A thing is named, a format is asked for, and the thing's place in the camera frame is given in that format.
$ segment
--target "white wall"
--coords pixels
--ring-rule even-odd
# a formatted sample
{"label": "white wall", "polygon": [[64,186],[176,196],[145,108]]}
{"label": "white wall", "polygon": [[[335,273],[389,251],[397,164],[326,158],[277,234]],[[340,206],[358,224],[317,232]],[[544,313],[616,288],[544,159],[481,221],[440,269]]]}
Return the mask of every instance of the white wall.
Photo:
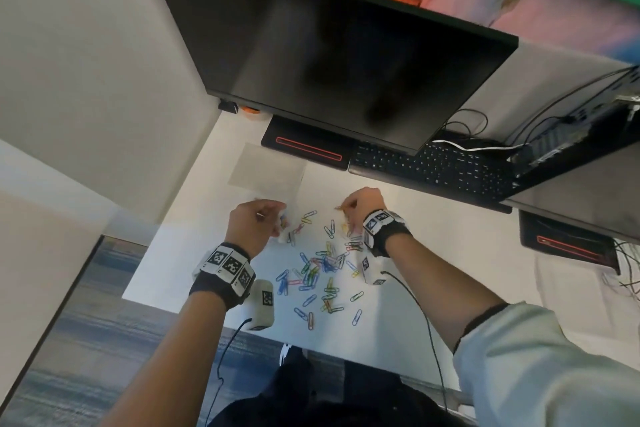
{"label": "white wall", "polygon": [[105,229],[156,227],[0,140],[0,402]]}
{"label": "white wall", "polygon": [[0,139],[159,220],[219,115],[164,0],[0,7]]}

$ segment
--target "computer monitor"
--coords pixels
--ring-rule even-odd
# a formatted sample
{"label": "computer monitor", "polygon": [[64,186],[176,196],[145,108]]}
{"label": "computer monitor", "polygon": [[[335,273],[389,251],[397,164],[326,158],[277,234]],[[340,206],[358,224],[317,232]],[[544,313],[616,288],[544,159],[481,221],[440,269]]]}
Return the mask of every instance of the computer monitor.
{"label": "computer monitor", "polygon": [[392,0],[165,0],[209,94],[415,154],[518,39]]}

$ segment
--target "white cable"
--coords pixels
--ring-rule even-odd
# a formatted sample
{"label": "white cable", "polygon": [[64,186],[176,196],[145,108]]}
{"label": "white cable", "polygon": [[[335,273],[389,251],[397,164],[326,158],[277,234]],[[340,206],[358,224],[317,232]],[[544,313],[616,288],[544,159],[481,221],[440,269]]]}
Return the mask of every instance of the white cable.
{"label": "white cable", "polygon": [[449,142],[448,140],[432,140],[430,142],[431,144],[451,144],[453,147],[457,147],[460,150],[466,150],[467,152],[475,152],[477,150],[511,150],[511,149],[517,149],[518,147],[522,147],[524,146],[524,144],[518,144],[518,145],[512,145],[511,147],[479,147],[477,149],[467,149],[465,147],[462,147],[459,144],[456,144],[455,142]]}

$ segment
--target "keyboard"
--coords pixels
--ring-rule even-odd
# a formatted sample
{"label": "keyboard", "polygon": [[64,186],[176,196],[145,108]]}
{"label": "keyboard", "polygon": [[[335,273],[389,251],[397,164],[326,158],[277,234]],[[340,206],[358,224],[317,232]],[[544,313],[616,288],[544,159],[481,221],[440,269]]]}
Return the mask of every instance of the keyboard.
{"label": "keyboard", "polygon": [[349,172],[494,211],[510,213],[500,201],[514,194],[507,160],[465,152],[449,144],[428,143],[415,156],[361,142]]}

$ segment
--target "white sleeve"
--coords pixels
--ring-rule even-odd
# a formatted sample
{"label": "white sleeve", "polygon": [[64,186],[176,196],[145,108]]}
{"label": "white sleeve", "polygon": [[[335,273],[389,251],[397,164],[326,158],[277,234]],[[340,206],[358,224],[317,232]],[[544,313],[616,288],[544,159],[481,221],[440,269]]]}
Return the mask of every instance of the white sleeve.
{"label": "white sleeve", "polygon": [[640,372],[585,353],[543,307],[509,305],[463,337],[453,361],[481,427],[640,425]]}

